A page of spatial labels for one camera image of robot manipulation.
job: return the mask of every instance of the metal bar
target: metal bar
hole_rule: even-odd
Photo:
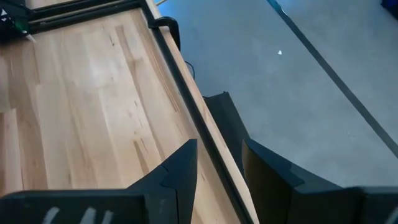
[[[147,19],[148,24],[153,24],[155,21],[154,15],[150,11],[150,8],[146,2],[146,0],[141,0],[141,8],[144,12],[144,15]],[[228,172],[228,169],[224,163],[224,160],[217,150],[217,146],[214,142],[213,137],[211,136],[203,117],[200,114],[200,110],[191,95],[187,84],[185,83],[183,76],[181,74],[180,69],[172,55],[169,46],[166,43],[161,31],[159,28],[153,28],[152,32],[155,36],[157,44],[159,45],[160,50],[163,53],[164,59],[167,62],[167,65],[173,75],[174,81],[177,84],[178,89],[180,90],[181,96],[189,110],[189,113],[192,117],[193,122],[199,132],[199,135],[206,147],[206,150],[211,158],[211,161],[218,173],[221,182],[223,183],[224,189],[228,194],[228,197],[235,209],[237,216],[239,217],[241,223],[253,223],[253,220],[250,217],[250,214],[239,194],[231,175]]]
[[[135,9],[140,6],[139,1],[127,0],[120,4],[114,4],[111,6],[104,6],[95,9],[89,9],[87,11],[78,12],[75,14],[67,15],[64,17],[58,17],[49,19],[47,21],[34,22],[30,25],[30,33],[37,34],[39,32],[45,32],[52,29],[58,29],[65,26],[70,26],[79,22],[85,22],[92,19],[112,15],[115,13]]]
[[[110,3],[114,1],[118,0],[77,0],[77,1],[53,4],[50,6],[33,9],[32,10],[33,14],[29,17],[29,20],[34,21],[37,19],[44,19],[46,17],[57,16],[64,13],[86,9],[93,6],[99,6],[101,4]]]

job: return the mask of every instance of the black line on floor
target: black line on floor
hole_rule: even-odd
[[[398,145],[390,137],[386,130],[379,124],[373,115],[366,109],[362,102],[355,96],[355,94],[348,88],[348,86],[342,81],[337,73],[332,69],[329,63],[322,57],[318,50],[311,44],[301,30],[296,26],[293,20],[283,11],[281,6],[275,0],[267,0],[267,2],[274,8],[276,13],[285,21],[290,30],[297,36],[297,38],[303,43],[305,48],[311,53],[319,65],[329,75],[337,87],[343,92],[351,104],[356,110],[362,115],[366,122],[373,128],[373,131],[381,138],[381,140],[387,145],[387,147],[396,155],[398,158]]]

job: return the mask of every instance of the black plastic part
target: black plastic part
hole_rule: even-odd
[[[154,15],[149,9],[146,0],[141,1],[141,8],[144,12],[144,15],[148,21],[148,24],[153,23],[155,20]],[[193,122],[199,132],[199,135],[205,145],[205,148],[211,158],[211,161],[217,171],[218,177],[220,178],[221,182],[223,183],[224,189],[228,194],[228,197],[235,209],[235,212],[240,219],[241,223],[253,223],[250,214],[239,194],[231,175],[224,163],[224,160],[217,149],[217,146],[214,142],[213,137],[211,136],[203,117],[200,114],[197,104],[193,99],[193,96],[190,93],[190,90],[185,82],[180,69],[172,55],[169,46],[166,43],[161,31],[159,28],[152,28],[152,32],[154,34],[155,40],[159,45],[160,50],[163,53],[163,56],[167,62],[167,65],[170,69],[171,74],[173,75],[174,81],[177,84],[178,90],[181,93],[181,96],[188,108],[188,111],[192,117]]]
[[[219,95],[206,97],[205,102],[239,171],[244,175],[242,141],[249,138],[249,134],[229,93],[224,92]]]
[[[197,183],[197,142],[187,141],[126,190],[42,190],[0,198],[1,223],[191,222]]]
[[[155,19],[154,21],[151,21],[151,23],[148,21],[148,28],[151,29],[160,28],[164,26],[169,27],[175,45],[177,45],[178,49],[181,50],[180,29],[178,28],[178,22],[175,19],[169,16],[163,16],[158,19]]]
[[[0,12],[3,8],[11,19],[18,19],[21,23],[27,26],[28,15],[27,11],[18,6],[24,6],[25,0],[13,0],[14,4],[8,4],[9,1],[3,2],[0,0]],[[0,44],[8,43],[15,38],[22,38],[24,35],[15,28],[15,24],[10,20],[0,20]]]
[[[243,144],[243,164],[260,223],[398,222],[397,187],[344,189],[251,139]]]
[[[46,21],[34,22],[30,25],[30,33],[36,34],[39,32],[45,32],[52,29],[58,29],[65,26],[70,26],[79,22],[85,22],[92,19],[112,15],[115,13],[123,12],[130,9],[135,9],[140,6],[138,1],[125,0],[118,4],[110,6],[98,7],[95,9],[89,9],[84,12],[77,12],[71,15],[56,17]]]
[[[398,19],[398,1],[382,0],[381,6],[387,9],[396,19]]]

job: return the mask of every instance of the wooden table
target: wooden table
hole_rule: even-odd
[[[30,0],[30,8],[59,1]],[[148,2],[159,17],[154,3]],[[170,33],[163,35],[256,220],[248,188]],[[193,223],[239,223],[141,9],[0,49],[0,195],[126,188],[198,139]]]

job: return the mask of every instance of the wire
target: wire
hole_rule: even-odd
[[[193,79],[195,80],[195,69],[194,69],[193,65],[191,63],[187,62],[187,61],[184,61],[184,62],[186,64],[188,64],[189,66],[191,66],[191,68],[192,68],[192,76],[193,76]]]
[[[167,0],[161,0],[161,1],[159,1],[159,2],[156,3],[156,6],[159,6],[159,5],[161,5],[162,3],[166,2],[166,1],[167,1]]]

